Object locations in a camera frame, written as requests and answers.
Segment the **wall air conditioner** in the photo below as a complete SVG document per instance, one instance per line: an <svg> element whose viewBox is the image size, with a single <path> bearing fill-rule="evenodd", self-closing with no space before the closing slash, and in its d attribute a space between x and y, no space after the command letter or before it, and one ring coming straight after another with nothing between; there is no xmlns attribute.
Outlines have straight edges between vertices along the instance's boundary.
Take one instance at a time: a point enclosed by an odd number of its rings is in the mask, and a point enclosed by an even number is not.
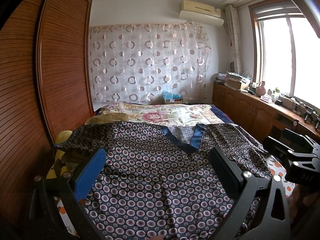
<svg viewBox="0 0 320 240"><path fill-rule="evenodd" d="M221 27L224 24L220 9L188 0L181 2L179 18L215 27Z"/></svg>

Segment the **brown furry cushion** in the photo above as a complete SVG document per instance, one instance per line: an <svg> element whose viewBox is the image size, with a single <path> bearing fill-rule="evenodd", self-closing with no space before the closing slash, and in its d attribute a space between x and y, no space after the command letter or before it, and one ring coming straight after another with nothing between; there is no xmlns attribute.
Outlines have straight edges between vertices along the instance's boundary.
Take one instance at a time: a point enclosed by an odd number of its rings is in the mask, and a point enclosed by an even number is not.
<svg viewBox="0 0 320 240"><path fill-rule="evenodd" d="M108 124L116 121L128 121L129 116L126 113L107 113L104 115L92 116L85 122L85 125Z"/></svg>

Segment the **brown wooden louvered wardrobe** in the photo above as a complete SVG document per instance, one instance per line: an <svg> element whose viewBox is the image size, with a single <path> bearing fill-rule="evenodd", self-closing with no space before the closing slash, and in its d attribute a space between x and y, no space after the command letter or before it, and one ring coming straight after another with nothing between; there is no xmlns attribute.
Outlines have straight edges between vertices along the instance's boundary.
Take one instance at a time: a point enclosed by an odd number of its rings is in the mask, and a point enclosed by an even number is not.
<svg viewBox="0 0 320 240"><path fill-rule="evenodd" d="M92 0L22 0L1 19L1 219L27 213L31 180L59 132L93 115L88 31Z"/></svg>

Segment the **cardboard box with blue bag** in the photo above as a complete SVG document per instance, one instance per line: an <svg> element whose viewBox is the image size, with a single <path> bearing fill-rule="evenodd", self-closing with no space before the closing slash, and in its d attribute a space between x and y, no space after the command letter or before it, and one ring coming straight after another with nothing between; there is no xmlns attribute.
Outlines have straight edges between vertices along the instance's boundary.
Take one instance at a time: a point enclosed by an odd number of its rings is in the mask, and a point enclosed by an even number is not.
<svg viewBox="0 0 320 240"><path fill-rule="evenodd" d="M171 92L164 91L162 93L163 102L165 104L182 104L183 98L181 94L172 94Z"/></svg>

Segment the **beige window curtain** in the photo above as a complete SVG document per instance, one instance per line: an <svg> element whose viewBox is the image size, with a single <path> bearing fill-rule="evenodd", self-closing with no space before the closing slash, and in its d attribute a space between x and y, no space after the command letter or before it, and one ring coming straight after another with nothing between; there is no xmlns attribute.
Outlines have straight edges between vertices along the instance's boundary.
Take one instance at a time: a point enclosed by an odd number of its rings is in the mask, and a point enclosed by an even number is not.
<svg viewBox="0 0 320 240"><path fill-rule="evenodd" d="M235 6L229 4L225 7L228 33L231 40L233 57L234 57L234 70L236 73L241 74L243 71L241 62L241 36L238 12Z"/></svg>

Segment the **floral quilt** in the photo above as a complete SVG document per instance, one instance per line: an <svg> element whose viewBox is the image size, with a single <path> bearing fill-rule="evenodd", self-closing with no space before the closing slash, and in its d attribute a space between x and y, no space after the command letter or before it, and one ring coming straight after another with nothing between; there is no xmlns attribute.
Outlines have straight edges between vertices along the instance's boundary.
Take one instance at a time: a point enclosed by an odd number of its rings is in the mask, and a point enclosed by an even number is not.
<svg viewBox="0 0 320 240"><path fill-rule="evenodd" d="M167 127L191 127L196 124L223 124L211 110L211 105L138 105L133 103L113 103L98 109L96 115L126 113L129 122L141 122Z"/></svg>

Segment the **stack of papers and boxes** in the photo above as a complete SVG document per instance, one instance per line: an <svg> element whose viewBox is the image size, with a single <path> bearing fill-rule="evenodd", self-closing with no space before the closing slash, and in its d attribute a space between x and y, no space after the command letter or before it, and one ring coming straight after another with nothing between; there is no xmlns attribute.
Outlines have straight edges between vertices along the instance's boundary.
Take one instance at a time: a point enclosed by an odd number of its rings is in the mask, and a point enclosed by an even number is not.
<svg viewBox="0 0 320 240"><path fill-rule="evenodd" d="M247 90L251 80L237 73L226 72L226 74L217 73L215 82L233 90Z"/></svg>

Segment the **orange-fruit print bedsheet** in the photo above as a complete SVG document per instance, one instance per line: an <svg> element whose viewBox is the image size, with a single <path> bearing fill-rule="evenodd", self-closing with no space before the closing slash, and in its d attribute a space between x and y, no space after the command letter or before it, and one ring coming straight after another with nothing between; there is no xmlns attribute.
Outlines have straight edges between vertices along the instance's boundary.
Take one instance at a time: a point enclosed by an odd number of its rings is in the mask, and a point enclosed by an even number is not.
<svg viewBox="0 0 320 240"><path fill-rule="evenodd" d="M277 159L274 156L268 155L266 157L266 161L272 175L278 175L281 177L286 197L289 198L289 196L291 196L291 194L293 193L295 183L292 183L285 179L286 169L281 165L279 161L277 161Z"/></svg>

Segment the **window with frame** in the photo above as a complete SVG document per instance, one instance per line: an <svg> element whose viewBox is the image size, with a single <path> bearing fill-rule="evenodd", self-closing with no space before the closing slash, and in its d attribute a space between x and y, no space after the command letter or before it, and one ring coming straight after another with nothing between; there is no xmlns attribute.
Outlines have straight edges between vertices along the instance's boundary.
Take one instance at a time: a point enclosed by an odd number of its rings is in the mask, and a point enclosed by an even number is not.
<svg viewBox="0 0 320 240"><path fill-rule="evenodd" d="M255 34L256 74L267 89L319 107L319 37L290 0L249 6Z"/></svg>

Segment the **dark blue blanket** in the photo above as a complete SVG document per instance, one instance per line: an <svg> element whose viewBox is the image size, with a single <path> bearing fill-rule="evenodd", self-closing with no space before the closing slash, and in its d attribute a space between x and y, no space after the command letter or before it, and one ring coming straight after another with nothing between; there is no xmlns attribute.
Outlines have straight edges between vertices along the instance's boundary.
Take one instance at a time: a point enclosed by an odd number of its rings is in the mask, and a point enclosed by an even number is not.
<svg viewBox="0 0 320 240"><path fill-rule="evenodd" d="M233 124L232 120L227 114L218 109L215 105L211 105L210 109L219 119L221 119L225 124Z"/></svg>

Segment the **navy circle-patterned garment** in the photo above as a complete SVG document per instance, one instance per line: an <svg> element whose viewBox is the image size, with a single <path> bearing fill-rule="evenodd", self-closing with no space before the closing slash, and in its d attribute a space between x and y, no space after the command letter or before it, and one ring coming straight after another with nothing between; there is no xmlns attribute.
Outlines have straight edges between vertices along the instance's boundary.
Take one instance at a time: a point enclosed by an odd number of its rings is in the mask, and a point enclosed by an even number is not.
<svg viewBox="0 0 320 240"><path fill-rule="evenodd" d="M266 151L239 126L198 124L183 142L173 129L118 121L74 130L59 149L106 161L84 210L104 239L208 239L234 200L209 161L218 147L243 171L271 176Z"/></svg>

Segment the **green cap bottle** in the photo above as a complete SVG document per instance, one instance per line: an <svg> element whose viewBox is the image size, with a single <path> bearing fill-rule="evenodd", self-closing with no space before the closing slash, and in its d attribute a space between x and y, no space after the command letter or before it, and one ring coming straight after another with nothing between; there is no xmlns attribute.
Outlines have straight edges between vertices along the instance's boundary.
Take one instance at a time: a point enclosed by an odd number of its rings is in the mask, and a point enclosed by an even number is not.
<svg viewBox="0 0 320 240"><path fill-rule="evenodd" d="M280 90L276 88L273 93L273 102L276 102L279 99L279 96L280 96Z"/></svg>

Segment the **sheer circle-patterned curtain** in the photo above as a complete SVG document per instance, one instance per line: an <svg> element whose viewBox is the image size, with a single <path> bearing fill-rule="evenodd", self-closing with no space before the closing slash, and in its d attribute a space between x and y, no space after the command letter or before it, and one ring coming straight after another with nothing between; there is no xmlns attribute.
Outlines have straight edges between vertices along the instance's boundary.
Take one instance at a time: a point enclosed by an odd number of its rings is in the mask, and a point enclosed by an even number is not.
<svg viewBox="0 0 320 240"><path fill-rule="evenodd" d="M152 104L165 94L207 100L211 46L197 24L101 25L89 30L95 103Z"/></svg>

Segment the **pink ceramic figurine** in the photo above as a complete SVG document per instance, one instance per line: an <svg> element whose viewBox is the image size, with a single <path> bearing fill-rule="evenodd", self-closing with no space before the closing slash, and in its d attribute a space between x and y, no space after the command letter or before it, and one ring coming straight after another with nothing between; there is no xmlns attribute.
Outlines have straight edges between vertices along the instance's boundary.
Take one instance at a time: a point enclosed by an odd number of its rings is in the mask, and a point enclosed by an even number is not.
<svg viewBox="0 0 320 240"><path fill-rule="evenodd" d="M257 84L255 94L257 96L263 96L266 94L265 81L261 81Z"/></svg>

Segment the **wooden sideboard cabinet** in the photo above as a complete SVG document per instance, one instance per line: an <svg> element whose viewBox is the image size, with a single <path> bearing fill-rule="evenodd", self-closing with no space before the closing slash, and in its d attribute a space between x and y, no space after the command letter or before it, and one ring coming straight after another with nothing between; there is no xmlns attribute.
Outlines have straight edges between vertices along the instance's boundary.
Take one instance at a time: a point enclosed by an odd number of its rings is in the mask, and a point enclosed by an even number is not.
<svg viewBox="0 0 320 240"><path fill-rule="evenodd" d="M266 103L259 97L230 89L224 85L213 84L213 104L223 111L235 124L262 142L268 136L285 144L283 130L290 129L307 135L319 143L319 128L303 121L303 118L274 103Z"/></svg>

